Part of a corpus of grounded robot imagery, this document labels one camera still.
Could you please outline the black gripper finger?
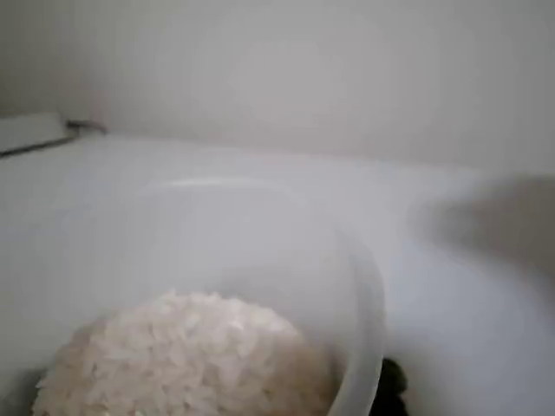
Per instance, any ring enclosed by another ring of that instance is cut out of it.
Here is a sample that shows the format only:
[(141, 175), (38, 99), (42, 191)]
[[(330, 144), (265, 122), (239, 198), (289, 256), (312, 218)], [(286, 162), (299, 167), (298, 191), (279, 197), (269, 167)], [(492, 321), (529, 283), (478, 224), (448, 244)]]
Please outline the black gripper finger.
[(402, 395), (408, 380), (402, 367), (390, 358), (382, 361), (382, 371), (375, 395), (375, 416), (408, 416)]

